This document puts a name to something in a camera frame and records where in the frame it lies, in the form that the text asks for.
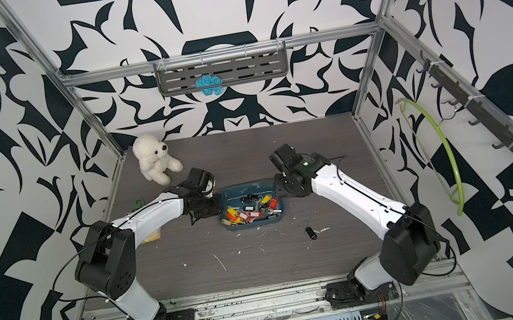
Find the teal plastic storage box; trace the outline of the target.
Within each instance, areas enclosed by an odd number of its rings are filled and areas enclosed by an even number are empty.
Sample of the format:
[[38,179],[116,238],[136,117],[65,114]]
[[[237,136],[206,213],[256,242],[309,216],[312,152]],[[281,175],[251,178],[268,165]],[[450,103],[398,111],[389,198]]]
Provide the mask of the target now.
[[258,229],[278,223],[285,204],[276,192],[275,181],[262,179],[222,189],[219,223],[229,231]]

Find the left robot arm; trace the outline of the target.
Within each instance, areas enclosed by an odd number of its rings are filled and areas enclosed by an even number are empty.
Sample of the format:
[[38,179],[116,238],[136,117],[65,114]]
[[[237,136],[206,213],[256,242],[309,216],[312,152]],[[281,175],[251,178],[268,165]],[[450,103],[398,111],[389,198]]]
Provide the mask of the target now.
[[184,182],[111,223],[97,221],[88,232],[78,257],[75,279],[115,304],[130,320],[156,320],[160,302],[137,279],[137,248],[167,223],[189,216],[192,224],[213,218],[222,210],[214,194],[215,177],[193,168]]

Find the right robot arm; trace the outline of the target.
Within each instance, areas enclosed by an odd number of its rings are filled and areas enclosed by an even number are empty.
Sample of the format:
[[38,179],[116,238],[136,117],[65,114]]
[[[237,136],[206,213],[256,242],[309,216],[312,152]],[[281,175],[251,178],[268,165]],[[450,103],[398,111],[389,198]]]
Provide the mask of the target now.
[[381,239],[381,250],[360,262],[347,276],[353,296],[363,299],[395,281],[412,286],[446,240],[438,234],[430,210],[383,196],[343,172],[321,154],[300,154],[284,144],[270,161],[280,196],[317,195],[332,201],[364,223]]

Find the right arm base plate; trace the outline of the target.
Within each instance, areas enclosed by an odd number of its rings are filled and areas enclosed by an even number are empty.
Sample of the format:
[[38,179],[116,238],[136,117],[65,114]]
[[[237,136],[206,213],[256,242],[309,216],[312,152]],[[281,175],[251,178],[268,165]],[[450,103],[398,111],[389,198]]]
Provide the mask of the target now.
[[347,280],[326,285],[325,300],[333,309],[357,307],[360,305],[396,300],[398,286],[392,281],[371,291],[362,287],[356,280]]

